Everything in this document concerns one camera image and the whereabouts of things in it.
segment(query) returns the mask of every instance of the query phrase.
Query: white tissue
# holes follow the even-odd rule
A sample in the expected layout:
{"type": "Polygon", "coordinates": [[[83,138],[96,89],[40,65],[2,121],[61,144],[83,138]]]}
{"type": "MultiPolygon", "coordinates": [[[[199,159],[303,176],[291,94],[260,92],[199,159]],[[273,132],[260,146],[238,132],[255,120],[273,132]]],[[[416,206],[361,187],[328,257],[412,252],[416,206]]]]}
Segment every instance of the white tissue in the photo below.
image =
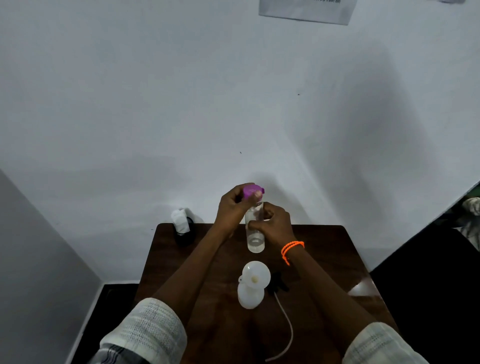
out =
{"type": "Polygon", "coordinates": [[[190,226],[188,226],[187,213],[184,209],[173,210],[171,217],[173,225],[175,225],[175,230],[178,234],[185,234],[190,231],[190,226]]]}

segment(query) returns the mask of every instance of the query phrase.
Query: purple bottle cap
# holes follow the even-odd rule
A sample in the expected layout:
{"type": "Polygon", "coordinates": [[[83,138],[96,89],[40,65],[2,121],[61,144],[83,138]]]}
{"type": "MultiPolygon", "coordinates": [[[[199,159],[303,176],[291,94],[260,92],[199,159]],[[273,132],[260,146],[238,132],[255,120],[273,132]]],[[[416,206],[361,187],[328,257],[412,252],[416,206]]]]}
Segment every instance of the purple bottle cap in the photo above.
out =
{"type": "Polygon", "coordinates": [[[251,195],[253,195],[255,192],[257,191],[260,191],[262,192],[262,194],[265,193],[265,189],[263,189],[262,187],[260,187],[259,185],[257,184],[248,184],[246,185],[244,188],[243,188],[243,198],[244,199],[247,199],[249,198],[251,195]]]}

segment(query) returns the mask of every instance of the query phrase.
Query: bracelet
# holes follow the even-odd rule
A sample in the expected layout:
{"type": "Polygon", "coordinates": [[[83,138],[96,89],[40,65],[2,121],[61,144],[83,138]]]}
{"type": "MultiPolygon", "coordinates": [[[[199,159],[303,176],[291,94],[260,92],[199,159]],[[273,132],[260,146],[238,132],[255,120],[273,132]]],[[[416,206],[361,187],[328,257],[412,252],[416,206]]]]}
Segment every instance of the bracelet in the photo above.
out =
{"type": "Polygon", "coordinates": [[[288,244],[285,244],[285,246],[282,248],[280,253],[282,254],[283,260],[285,260],[285,263],[289,266],[290,263],[287,260],[287,257],[285,254],[290,250],[290,248],[293,248],[296,245],[301,245],[305,249],[305,243],[304,242],[289,242],[288,244]]]}

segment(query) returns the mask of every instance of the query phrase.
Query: person's left hand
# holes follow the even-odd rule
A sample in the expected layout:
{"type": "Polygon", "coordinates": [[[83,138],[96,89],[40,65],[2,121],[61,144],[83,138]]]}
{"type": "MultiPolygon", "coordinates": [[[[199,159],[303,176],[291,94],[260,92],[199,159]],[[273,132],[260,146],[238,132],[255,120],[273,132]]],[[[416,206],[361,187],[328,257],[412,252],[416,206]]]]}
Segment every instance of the person's left hand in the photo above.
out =
{"type": "Polygon", "coordinates": [[[239,184],[224,194],[220,200],[212,229],[220,233],[223,241],[232,236],[247,210],[255,206],[262,198],[262,193],[258,191],[257,194],[250,196],[248,200],[242,201],[243,187],[248,184],[254,183],[239,184]]]}

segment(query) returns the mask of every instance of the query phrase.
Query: cable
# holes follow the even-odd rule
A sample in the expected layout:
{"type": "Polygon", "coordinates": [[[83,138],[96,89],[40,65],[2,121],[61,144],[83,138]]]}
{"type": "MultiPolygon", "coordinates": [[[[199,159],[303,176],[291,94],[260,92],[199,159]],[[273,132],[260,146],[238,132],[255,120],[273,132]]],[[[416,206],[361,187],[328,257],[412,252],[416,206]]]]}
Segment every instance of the cable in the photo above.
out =
{"type": "Polygon", "coordinates": [[[274,357],[265,359],[265,362],[266,362],[266,363],[267,363],[267,362],[271,362],[272,360],[278,359],[280,356],[282,356],[283,354],[285,354],[285,353],[287,352],[287,350],[290,348],[290,345],[292,344],[292,341],[293,341],[293,327],[292,327],[292,323],[290,322],[290,319],[288,318],[287,313],[285,312],[285,310],[283,309],[280,301],[278,300],[278,297],[276,296],[276,292],[273,292],[273,294],[275,295],[276,301],[278,302],[278,305],[280,306],[280,309],[282,310],[283,314],[284,314],[285,317],[287,318],[288,324],[290,325],[290,333],[291,333],[291,336],[290,336],[290,342],[288,343],[287,347],[286,347],[279,355],[276,355],[276,356],[274,356],[274,357]]]}

